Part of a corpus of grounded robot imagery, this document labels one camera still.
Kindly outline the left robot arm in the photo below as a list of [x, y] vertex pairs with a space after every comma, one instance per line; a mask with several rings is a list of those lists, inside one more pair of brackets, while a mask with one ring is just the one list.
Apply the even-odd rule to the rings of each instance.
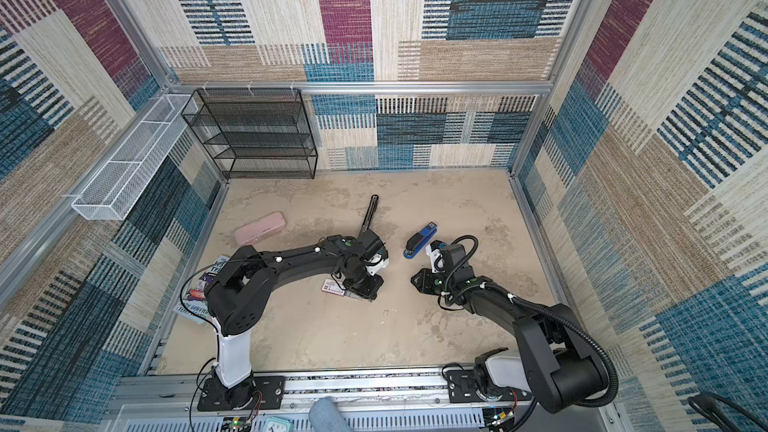
[[239, 248], [206, 285], [204, 296], [217, 333], [215, 377], [227, 390], [252, 375], [250, 330], [262, 318], [273, 291], [317, 275], [331, 275], [341, 287], [373, 301], [389, 265], [382, 239], [367, 230], [358, 237], [332, 235], [315, 245], [259, 252]]

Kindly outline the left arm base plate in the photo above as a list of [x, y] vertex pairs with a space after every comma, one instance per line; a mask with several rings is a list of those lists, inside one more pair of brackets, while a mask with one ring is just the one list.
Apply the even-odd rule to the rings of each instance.
[[281, 407], [284, 376], [251, 376], [232, 388], [225, 387], [216, 375], [202, 385], [198, 412], [277, 410]]

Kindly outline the red white staple box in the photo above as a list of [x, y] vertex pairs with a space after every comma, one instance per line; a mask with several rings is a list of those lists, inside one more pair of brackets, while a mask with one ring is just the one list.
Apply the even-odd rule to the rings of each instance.
[[344, 290], [335, 280], [332, 278], [325, 279], [322, 285], [322, 291], [328, 294], [344, 297], [347, 295], [347, 291]]

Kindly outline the black stapler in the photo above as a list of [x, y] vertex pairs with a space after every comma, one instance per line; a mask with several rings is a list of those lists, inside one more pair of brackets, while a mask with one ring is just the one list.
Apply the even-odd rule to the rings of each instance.
[[370, 229], [374, 215], [378, 208], [378, 203], [379, 203], [379, 196], [377, 194], [373, 194], [370, 197], [370, 201], [369, 201], [366, 213], [364, 215], [364, 219], [361, 224], [359, 234], [363, 234]]

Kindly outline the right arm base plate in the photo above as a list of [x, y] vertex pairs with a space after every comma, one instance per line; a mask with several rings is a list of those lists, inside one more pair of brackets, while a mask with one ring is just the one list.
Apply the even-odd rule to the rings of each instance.
[[441, 369], [441, 376], [447, 383], [449, 401], [451, 403], [487, 402], [501, 403], [530, 402], [533, 395], [529, 391], [514, 387], [488, 388], [487, 392], [480, 390], [478, 381], [472, 371], [460, 368], [457, 364], [448, 364]]

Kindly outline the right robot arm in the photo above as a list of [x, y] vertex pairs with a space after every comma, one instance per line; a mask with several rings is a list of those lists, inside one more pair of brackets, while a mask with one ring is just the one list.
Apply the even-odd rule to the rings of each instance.
[[525, 300], [492, 279], [475, 275], [471, 254], [459, 243], [436, 240], [425, 250], [430, 267], [411, 278], [414, 287], [435, 296], [446, 310], [465, 310], [512, 334], [522, 375], [546, 411], [599, 408], [613, 402], [619, 389], [616, 367], [569, 307]]

